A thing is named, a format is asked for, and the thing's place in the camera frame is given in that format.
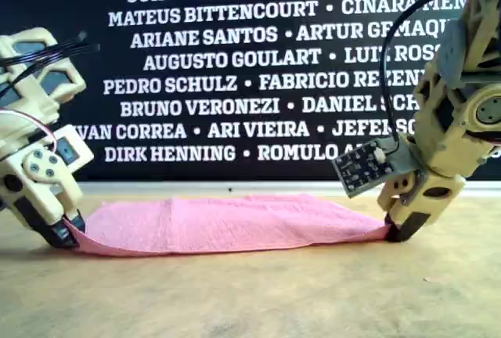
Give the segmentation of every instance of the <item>bolt hole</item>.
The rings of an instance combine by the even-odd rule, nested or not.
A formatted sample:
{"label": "bolt hole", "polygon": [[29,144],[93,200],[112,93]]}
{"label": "bolt hole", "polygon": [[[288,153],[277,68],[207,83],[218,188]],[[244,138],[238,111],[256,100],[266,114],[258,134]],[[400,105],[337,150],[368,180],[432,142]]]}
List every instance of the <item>bolt hole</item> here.
{"label": "bolt hole", "polygon": [[426,197],[434,197],[434,198],[443,198],[449,196],[452,191],[446,187],[434,187],[429,188],[424,191],[424,196]]}

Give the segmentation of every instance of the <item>pink cloth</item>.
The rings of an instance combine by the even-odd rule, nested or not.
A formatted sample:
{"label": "pink cloth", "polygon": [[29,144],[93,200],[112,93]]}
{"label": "pink cloth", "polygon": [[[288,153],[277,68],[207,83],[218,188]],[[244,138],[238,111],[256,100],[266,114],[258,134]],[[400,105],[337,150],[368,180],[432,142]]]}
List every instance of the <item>pink cloth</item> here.
{"label": "pink cloth", "polygon": [[79,252],[115,257],[285,250],[381,240],[382,221],[308,195],[105,203]]}

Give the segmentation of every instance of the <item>black wall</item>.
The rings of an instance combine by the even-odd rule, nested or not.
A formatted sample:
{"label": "black wall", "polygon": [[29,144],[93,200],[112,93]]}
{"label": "black wall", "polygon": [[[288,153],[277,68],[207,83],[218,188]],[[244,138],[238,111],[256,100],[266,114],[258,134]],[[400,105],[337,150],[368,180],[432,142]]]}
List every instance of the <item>black wall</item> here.
{"label": "black wall", "polygon": [[[93,164],[79,173],[78,178],[82,181],[337,180],[330,162],[322,156],[325,149],[329,149],[329,152],[337,149],[339,153],[343,153],[347,146],[355,146],[357,143],[367,141],[373,135],[387,135],[387,131],[384,131],[387,128],[384,123],[385,113],[377,108],[380,100],[380,91],[377,87],[377,59],[353,60],[348,53],[348,48],[356,50],[356,48],[362,49],[365,46],[380,46],[383,38],[377,31],[380,30],[381,22],[391,22],[397,18],[399,8],[394,8],[395,3],[397,5],[410,3],[409,0],[374,0],[377,4],[376,11],[374,8],[368,8],[365,9],[364,13],[354,13],[352,3],[361,3],[363,7],[364,0],[163,0],[133,3],[128,2],[128,0],[1,1],[0,32],[2,34],[12,34],[32,27],[46,27],[58,40],[62,41],[83,30],[88,32],[92,40],[101,44],[101,53],[97,56],[79,56],[74,59],[75,65],[88,83],[88,88],[73,102],[62,108],[61,124],[70,122],[77,125],[96,155]],[[189,18],[186,17],[186,11],[191,10],[187,7],[221,6],[222,8],[228,5],[264,3],[269,8],[274,8],[276,5],[273,3],[280,2],[299,3],[296,4],[299,7],[295,7],[295,9],[302,7],[307,16],[222,20],[215,13],[212,21],[201,22],[189,22]],[[415,81],[406,75],[409,75],[413,70],[421,71],[424,68],[424,64],[432,56],[433,47],[439,42],[436,35],[441,31],[444,21],[457,17],[462,5],[463,0],[440,1],[437,5],[433,5],[426,11],[421,11],[412,18],[409,29],[410,33],[414,29],[416,31],[414,34],[404,34],[394,40],[395,47],[392,49],[391,58],[398,60],[391,61],[389,68],[396,73],[391,79],[394,85],[391,92],[395,95],[395,109],[398,110],[397,115],[401,129],[408,128],[412,131],[412,121],[409,120],[417,108],[411,96]],[[232,12],[230,15],[237,16],[240,12],[235,7],[232,8],[236,12]],[[171,14],[169,22],[142,26],[118,26],[117,19],[111,20],[110,17],[110,13],[122,12],[123,19],[125,19],[127,11],[151,9],[168,9]],[[358,33],[351,34],[351,38],[344,38],[345,28],[341,28],[344,26],[342,24],[347,25],[352,30],[357,30]],[[300,33],[301,27],[303,30],[309,29],[311,37],[311,26],[313,25],[326,25],[330,29],[340,27],[341,32],[333,31],[330,34],[324,32],[323,34],[328,38],[325,40],[305,39],[305,33]],[[420,25],[424,25],[426,34],[420,32],[422,30]],[[219,31],[224,35],[226,29],[233,28],[261,28],[267,32],[267,35],[264,41],[250,38],[250,42],[247,43],[242,38],[237,44],[213,42],[216,38],[213,38],[211,34],[217,34]],[[184,47],[171,45],[170,47],[132,48],[135,34],[139,36],[146,32],[161,32],[162,34],[171,32],[174,34],[176,31],[194,31],[194,34],[199,35],[194,36],[192,42],[194,45]],[[251,31],[251,34],[262,35],[259,32],[259,30],[254,30]],[[296,55],[297,49],[310,50],[310,56],[304,60],[308,63],[301,65],[289,63],[286,66],[239,67],[238,64],[235,65],[232,62],[233,56],[238,56],[242,52],[276,50],[279,55],[278,59],[280,59],[286,55],[286,50],[290,50],[289,53]],[[220,53],[219,58],[225,56],[228,58],[228,66],[185,69],[176,69],[175,66],[171,66],[171,68],[163,70],[146,68],[146,61],[151,56],[169,55],[172,57],[174,54],[197,53]],[[335,59],[330,58],[331,53],[336,55]],[[412,59],[405,61],[407,56],[412,56]],[[263,74],[276,74],[275,78],[283,81],[283,74],[319,76],[321,73],[337,76],[328,88],[269,90],[267,88],[269,84],[260,84],[260,75]],[[224,89],[226,86],[226,91],[165,91],[166,79],[202,76],[221,76],[222,83],[215,86],[220,89]],[[110,94],[105,94],[106,86],[111,86],[110,82],[105,81],[115,79],[156,79],[160,82],[160,91],[150,94],[118,95],[114,94],[114,90],[111,90]],[[232,88],[233,85],[228,86],[225,81],[234,81],[236,88]],[[341,100],[341,96],[344,96],[344,99],[351,102],[352,110],[345,107],[341,112],[304,112],[308,108],[304,107],[304,97],[309,97],[310,103],[317,102],[318,104],[322,97],[328,101],[331,96],[338,101]],[[268,103],[275,102],[274,99],[277,99],[278,104],[275,108],[278,107],[278,111],[270,112],[269,110],[273,106],[261,105],[267,109],[267,113],[196,115],[190,112],[190,107],[203,108],[204,105],[209,104],[210,101],[207,101],[209,99],[228,99],[224,101],[224,104],[228,106],[237,103],[234,101],[235,99],[267,99]],[[176,115],[171,113],[167,116],[133,117],[128,115],[127,106],[122,106],[131,105],[130,102],[141,104],[138,102],[163,102],[166,100],[177,101],[173,103],[174,108],[181,107],[182,112]],[[302,129],[296,135],[302,135],[302,137],[283,137],[273,133],[269,133],[269,137],[249,137],[246,133],[246,129],[252,128],[257,122],[280,121],[294,122]],[[181,124],[182,127],[178,129],[184,129],[186,136],[179,137],[182,131],[178,131],[177,138],[117,138],[117,130],[130,124],[163,125],[164,123],[173,124],[174,128]],[[217,138],[217,133],[213,132],[215,135],[209,137],[211,126],[213,130],[221,129],[222,123],[239,126],[240,130],[232,133],[240,136]],[[103,126],[110,132],[102,132]],[[323,126],[324,132],[319,132],[318,126]],[[195,128],[200,129],[198,135],[194,133]],[[343,133],[332,135],[332,128],[343,128],[341,130]],[[296,160],[265,160],[267,151],[280,158],[280,154],[284,154],[284,150],[287,154],[287,147],[294,149],[294,145],[298,144],[316,144],[316,149],[319,149],[318,158],[323,159],[311,160],[308,158],[308,153],[301,155],[299,152],[300,156]],[[170,159],[151,161],[151,147],[167,147],[163,149],[174,152],[176,146],[224,146],[229,158],[201,162],[180,159],[176,161],[173,157],[174,153],[171,153]],[[110,149],[120,147],[144,147],[143,156],[145,158],[123,162],[106,159],[106,149],[108,149],[109,156],[113,152]],[[478,170],[474,179],[495,180],[498,170],[498,161],[492,159]]]}

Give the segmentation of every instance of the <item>black backdrop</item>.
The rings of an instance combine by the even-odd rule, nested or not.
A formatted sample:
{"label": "black backdrop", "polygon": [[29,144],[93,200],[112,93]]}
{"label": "black backdrop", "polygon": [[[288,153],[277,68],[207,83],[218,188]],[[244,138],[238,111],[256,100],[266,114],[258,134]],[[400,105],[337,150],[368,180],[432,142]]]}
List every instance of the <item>black backdrop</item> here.
{"label": "black backdrop", "polygon": [[[94,162],[87,166],[78,174],[81,181],[330,181],[337,180],[330,162],[326,159],[309,159],[308,152],[301,153],[298,144],[318,144],[319,158],[325,148],[329,149],[328,155],[335,155],[330,150],[338,149],[344,152],[346,146],[364,142],[372,135],[380,134],[384,127],[385,114],[383,111],[374,111],[374,104],[378,102],[380,92],[377,86],[357,86],[363,85],[361,78],[368,80],[369,76],[374,78],[373,72],[377,69],[376,61],[363,63],[362,59],[357,63],[347,63],[349,55],[346,48],[355,49],[363,46],[379,46],[383,38],[377,37],[376,30],[382,21],[392,21],[398,16],[398,8],[392,8],[392,2],[402,0],[373,0],[377,3],[376,8],[359,9],[364,13],[357,13],[353,10],[353,3],[363,4],[366,0],[163,0],[160,2],[135,2],[128,0],[1,0],[2,1],[2,23],[0,32],[2,34],[12,34],[23,29],[32,27],[48,28],[58,40],[73,37],[78,31],[87,31],[89,37],[101,44],[100,54],[93,56],[79,56],[74,59],[74,63],[87,81],[87,90],[78,95],[74,101],[66,104],[62,110],[60,123],[70,122],[78,126],[79,131],[86,137],[89,146],[96,155]],[[246,20],[215,20],[202,22],[188,22],[185,11],[186,7],[203,7],[206,5],[239,5],[244,3],[279,3],[279,2],[299,2],[306,6],[305,14],[311,16],[299,17],[276,17],[276,18],[254,18]],[[408,74],[411,70],[422,70],[427,61],[426,54],[420,56],[419,51],[426,51],[426,46],[437,45],[438,39],[433,35],[437,31],[437,24],[444,19],[450,19],[460,14],[461,0],[444,0],[430,10],[416,14],[410,23],[410,30],[414,28],[414,34],[400,36],[394,40],[400,50],[400,56],[405,55],[409,50],[410,55],[414,55],[413,61],[397,62],[392,61],[389,68],[397,70],[397,74]],[[269,4],[269,8],[276,8],[276,5]],[[123,15],[127,11],[137,11],[146,9],[170,9],[171,13],[179,11],[181,16],[179,22],[175,21],[175,16],[171,17],[170,23],[148,24],[143,26],[110,26],[109,13],[122,11]],[[320,40],[298,40],[300,27],[303,31],[310,29],[316,24],[349,24],[360,23],[363,38],[342,39],[342,33],[333,32],[331,39]],[[427,35],[419,32],[419,25],[424,25]],[[276,27],[276,37],[270,36],[268,41],[259,43],[240,42],[239,44],[215,44],[208,42],[211,40],[207,32],[229,28],[258,28]],[[184,47],[156,47],[149,49],[133,49],[131,47],[134,34],[140,37],[145,32],[175,32],[175,31],[199,31],[200,36],[196,37],[198,45],[187,45]],[[273,29],[269,30],[269,35],[274,35]],[[296,49],[320,49],[318,63],[311,56],[308,58],[308,65],[288,65],[288,66],[268,66],[268,67],[236,67],[232,64],[234,52],[249,52],[256,50],[278,50],[280,58],[285,56],[289,49],[295,55]],[[189,68],[175,69],[171,67],[165,70],[145,70],[148,56],[190,54],[204,52],[222,52],[229,58],[229,65],[225,68]],[[335,53],[336,58],[331,59],[330,53]],[[328,88],[309,89],[274,89],[268,90],[267,84],[260,85],[260,75],[276,74],[280,78],[281,74],[305,74],[311,73],[318,76],[320,73],[335,73],[337,78],[348,76],[349,80],[342,78],[337,84],[332,84]],[[196,77],[196,76],[222,76],[226,81],[227,75],[236,76],[236,91],[227,92],[166,92],[164,81],[173,77]],[[161,82],[161,91],[157,94],[133,94],[117,95],[104,94],[105,82],[114,79],[139,79],[156,78]],[[397,98],[395,101],[400,123],[404,126],[412,127],[413,110],[416,105],[413,103],[410,94],[413,90],[412,80],[405,78],[394,78],[392,94]],[[333,86],[345,83],[346,87]],[[372,103],[361,104],[358,101],[360,110],[344,112],[303,112],[303,97],[311,97],[309,102],[318,102],[319,97],[334,97],[341,99],[341,96],[360,96],[363,102],[367,103],[372,99]],[[270,113],[266,110],[262,114],[235,114],[235,115],[196,115],[190,113],[189,107],[194,106],[204,99],[229,99],[224,104],[231,108],[231,99],[279,99],[279,113]],[[127,102],[147,102],[147,101],[178,101],[182,112],[175,115],[163,115],[155,117],[130,117],[122,116],[127,114]],[[246,129],[252,128],[251,123],[257,122],[280,122],[292,121],[296,124],[301,121],[302,134],[307,137],[279,137],[273,132],[268,137],[250,137]],[[221,128],[221,123],[239,123],[238,138],[210,138],[208,136],[211,126],[213,129]],[[164,139],[122,139],[117,138],[117,129],[125,128],[130,124],[163,124],[172,123],[174,126],[182,124],[186,132],[183,138]],[[346,125],[344,134],[332,135],[331,128],[339,128]],[[110,132],[101,132],[105,126]],[[323,131],[319,131],[319,126],[323,126]],[[200,129],[200,133],[195,132],[195,128]],[[145,160],[140,162],[117,162],[106,159],[106,148],[111,152],[111,148],[135,146],[146,147],[144,151]],[[171,156],[166,160],[151,161],[151,147],[165,148],[171,151]],[[179,147],[183,149],[196,149],[197,146],[234,146],[234,156],[225,160],[215,161],[189,161],[178,158],[175,154]],[[280,159],[287,152],[297,154],[297,159]],[[266,154],[273,154],[273,160],[267,160]],[[474,179],[495,180],[499,170],[496,159],[491,159],[485,166],[481,167]]]}

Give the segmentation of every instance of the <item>wooden table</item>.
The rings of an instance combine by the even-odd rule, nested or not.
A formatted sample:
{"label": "wooden table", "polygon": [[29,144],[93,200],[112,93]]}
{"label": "wooden table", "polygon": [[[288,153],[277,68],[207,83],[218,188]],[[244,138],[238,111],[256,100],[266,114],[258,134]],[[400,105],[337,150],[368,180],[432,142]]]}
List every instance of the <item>wooden table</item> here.
{"label": "wooden table", "polygon": [[4,211],[0,336],[501,337],[500,234],[501,200],[461,198],[405,244],[109,259],[48,250]]}

